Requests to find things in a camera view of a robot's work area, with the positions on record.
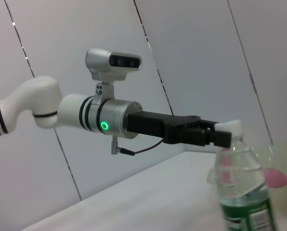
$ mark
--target cable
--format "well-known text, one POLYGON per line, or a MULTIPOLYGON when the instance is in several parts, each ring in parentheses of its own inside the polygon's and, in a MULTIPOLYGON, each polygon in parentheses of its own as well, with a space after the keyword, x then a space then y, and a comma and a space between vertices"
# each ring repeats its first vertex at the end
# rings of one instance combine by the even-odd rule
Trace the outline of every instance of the cable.
POLYGON ((120 148, 119 152, 122 153, 122 154, 135 156, 135 154, 143 153, 143 152, 149 151, 151 149, 154 149, 155 147, 159 146, 163 142, 163 140, 164 139, 162 139, 160 142, 156 143, 155 145, 153 145, 153 146, 151 146, 149 148, 142 149, 142 150, 137 151, 137 152, 133 152, 133 151, 125 149, 125 148, 120 148))

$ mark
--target green led light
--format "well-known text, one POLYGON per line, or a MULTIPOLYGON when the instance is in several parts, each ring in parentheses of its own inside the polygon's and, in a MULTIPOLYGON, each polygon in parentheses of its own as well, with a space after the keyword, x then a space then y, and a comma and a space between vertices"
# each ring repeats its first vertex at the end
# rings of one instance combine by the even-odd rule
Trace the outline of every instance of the green led light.
POLYGON ((106 123, 106 122, 102 122, 102 123, 101 123, 101 127, 102 127, 104 130, 108 130, 108 129, 109 129, 109 125, 108 125, 108 123, 106 123))

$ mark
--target water bottle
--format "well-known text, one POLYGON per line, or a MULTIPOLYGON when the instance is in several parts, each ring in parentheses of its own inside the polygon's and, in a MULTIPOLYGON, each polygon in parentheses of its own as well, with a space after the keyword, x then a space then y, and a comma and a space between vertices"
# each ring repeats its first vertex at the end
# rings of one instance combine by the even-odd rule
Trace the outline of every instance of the water bottle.
POLYGON ((232 133, 231 147, 217 153, 215 180, 227 230, 276 231, 265 176, 257 157, 243 142, 240 120, 215 125, 232 133))

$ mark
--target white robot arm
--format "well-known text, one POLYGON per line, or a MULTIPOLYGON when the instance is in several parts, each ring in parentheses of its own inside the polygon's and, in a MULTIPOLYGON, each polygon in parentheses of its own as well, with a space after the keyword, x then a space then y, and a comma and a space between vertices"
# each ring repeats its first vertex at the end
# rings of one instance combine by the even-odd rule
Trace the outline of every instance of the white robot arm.
POLYGON ((124 80, 127 73, 138 71, 141 65, 138 55, 90 49, 86 66, 92 78, 101 81, 96 85, 94 96, 70 94, 62 98, 54 78, 31 79, 0 100, 0 135, 14 131, 19 114, 30 110, 40 128, 72 126, 113 136, 112 154, 139 153, 117 146, 118 137, 133 139, 138 133, 160 137, 168 144, 205 146, 212 142, 230 147, 231 133, 215 131, 215 122, 198 116, 143 112, 138 102, 115 99, 113 82, 124 80))

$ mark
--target bottle cap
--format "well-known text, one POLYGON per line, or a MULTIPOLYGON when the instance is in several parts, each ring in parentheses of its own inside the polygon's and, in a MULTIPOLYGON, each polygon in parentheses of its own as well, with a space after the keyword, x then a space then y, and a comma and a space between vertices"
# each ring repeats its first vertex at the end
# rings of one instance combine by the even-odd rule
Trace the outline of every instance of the bottle cap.
POLYGON ((232 138, 244 135, 242 122, 238 119, 226 123, 217 123, 214 125, 214 128, 216 131, 231 132, 232 138))

